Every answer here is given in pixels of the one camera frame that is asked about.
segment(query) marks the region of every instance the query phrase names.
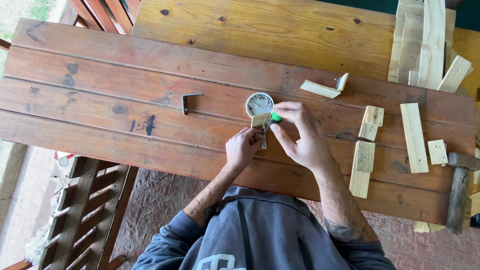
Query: right hand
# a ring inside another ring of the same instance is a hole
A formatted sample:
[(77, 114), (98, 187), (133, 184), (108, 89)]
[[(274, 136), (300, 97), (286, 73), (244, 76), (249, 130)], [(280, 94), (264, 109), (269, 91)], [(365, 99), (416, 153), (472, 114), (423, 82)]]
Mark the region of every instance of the right hand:
[(279, 124), (270, 125), (285, 153), (295, 162), (311, 171), (323, 171), (334, 161), (325, 141), (322, 124), (301, 102), (281, 102), (273, 111), (292, 122), (299, 130), (300, 140), (294, 142)]

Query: hammer head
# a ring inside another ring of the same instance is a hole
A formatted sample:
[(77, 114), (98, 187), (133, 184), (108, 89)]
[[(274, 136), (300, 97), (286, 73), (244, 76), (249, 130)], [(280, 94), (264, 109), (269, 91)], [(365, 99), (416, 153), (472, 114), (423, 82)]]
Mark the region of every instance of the hammer head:
[(470, 171), (480, 170), (480, 159), (466, 154), (448, 153), (448, 165), (465, 167)]

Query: metal l bracket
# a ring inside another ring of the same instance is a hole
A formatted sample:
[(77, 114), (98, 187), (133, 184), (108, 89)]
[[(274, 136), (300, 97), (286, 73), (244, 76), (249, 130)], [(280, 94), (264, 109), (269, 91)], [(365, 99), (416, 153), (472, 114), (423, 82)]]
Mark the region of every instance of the metal l bracket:
[(202, 93), (194, 93), (194, 94), (181, 95), (181, 111), (183, 112), (183, 114), (187, 114), (187, 111), (188, 111), (187, 97), (201, 96), (201, 95), (203, 95), (203, 94)]

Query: hoodie sleeve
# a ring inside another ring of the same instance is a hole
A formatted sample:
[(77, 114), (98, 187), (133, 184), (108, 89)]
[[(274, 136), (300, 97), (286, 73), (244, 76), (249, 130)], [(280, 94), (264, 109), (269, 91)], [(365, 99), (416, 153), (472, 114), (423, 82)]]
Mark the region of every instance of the hoodie sleeve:
[(395, 270), (385, 257), (380, 241), (368, 244), (336, 244), (342, 257), (357, 270)]
[(204, 227), (180, 211), (153, 236), (132, 270), (179, 269), (190, 247), (204, 233)]

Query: paved floor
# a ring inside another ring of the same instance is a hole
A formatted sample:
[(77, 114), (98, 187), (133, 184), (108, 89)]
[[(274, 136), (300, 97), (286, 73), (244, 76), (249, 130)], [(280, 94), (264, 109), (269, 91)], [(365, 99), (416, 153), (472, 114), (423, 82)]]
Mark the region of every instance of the paved floor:
[[(113, 258), (128, 257), (120, 270), (129, 270), (160, 227), (207, 184), (205, 180), (140, 169), (112, 254)], [(322, 219), (321, 204), (304, 201)], [(411, 220), (371, 212), (364, 215), (398, 270), (480, 270), (479, 229), (470, 228), (461, 235), (452, 235), (445, 229), (415, 233)]]

